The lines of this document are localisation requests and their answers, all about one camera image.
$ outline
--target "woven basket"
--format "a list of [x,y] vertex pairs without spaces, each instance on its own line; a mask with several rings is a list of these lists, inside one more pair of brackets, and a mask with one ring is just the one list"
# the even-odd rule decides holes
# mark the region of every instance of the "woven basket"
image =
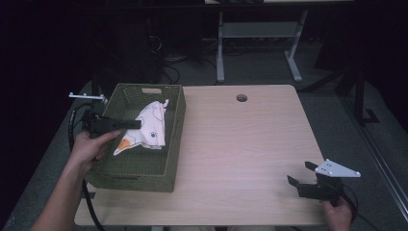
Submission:
[[181,86],[118,84],[109,100],[104,116],[135,119],[153,101],[169,103],[165,112],[166,146],[148,149],[141,145],[114,151],[123,138],[108,142],[105,157],[95,163],[86,179],[100,189],[166,192],[174,191],[180,139],[183,131],[186,100]]

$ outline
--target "white metal stand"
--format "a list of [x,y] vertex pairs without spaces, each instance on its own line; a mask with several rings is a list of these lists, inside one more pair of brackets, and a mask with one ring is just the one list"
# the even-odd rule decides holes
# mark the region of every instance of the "white metal stand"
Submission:
[[223,22],[222,12],[219,13],[218,22],[218,52],[217,52],[217,81],[225,81],[224,64],[222,59],[222,40],[224,38],[293,38],[289,51],[285,51],[293,78],[301,82],[302,78],[293,59],[307,11],[303,11],[299,21],[296,22]]

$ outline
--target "table leg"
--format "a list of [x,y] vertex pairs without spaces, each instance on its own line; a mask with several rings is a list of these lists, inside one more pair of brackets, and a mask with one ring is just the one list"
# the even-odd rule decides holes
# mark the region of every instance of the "table leg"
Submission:
[[152,226],[151,231],[164,231],[165,228],[163,226]]
[[294,53],[296,51],[297,45],[299,44],[300,36],[302,35],[303,26],[306,21],[307,12],[308,11],[302,12],[302,15],[300,16],[300,19],[294,31],[292,47],[289,51],[285,51],[285,57],[286,57],[286,60],[288,61],[289,68],[291,69],[294,81],[297,83],[302,82],[302,77],[300,76],[299,70],[297,69],[297,65],[293,57],[294,57]]
[[218,22],[218,52],[217,52],[217,82],[223,83],[224,79],[224,60],[222,59],[222,12],[219,13]]

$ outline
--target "human hand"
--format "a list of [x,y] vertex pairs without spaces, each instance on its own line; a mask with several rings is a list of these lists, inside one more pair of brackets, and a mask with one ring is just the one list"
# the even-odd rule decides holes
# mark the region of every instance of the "human hand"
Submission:
[[116,138],[119,134],[120,131],[113,131],[95,139],[89,137],[89,132],[78,134],[68,163],[79,166],[84,173],[87,173],[93,166],[93,160],[100,160],[105,154],[106,142]]
[[349,231],[351,225],[351,207],[342,198],[339,198],[337,207],[333,207],[330,201],[322,201],[327,224],[331,231]]

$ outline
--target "table surface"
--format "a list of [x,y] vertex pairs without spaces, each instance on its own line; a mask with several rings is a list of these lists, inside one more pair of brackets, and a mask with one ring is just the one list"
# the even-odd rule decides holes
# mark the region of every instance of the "table surface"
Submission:
[[[316,225],[316,200],[287,175],[314,183],[305,161],[319,146],[292,86],[184,87],[186,117],[174,192],[95,189],[104,225]],[[237,100],[247,96],[246,102]],[[85,199],[75,218],[93,225]]]

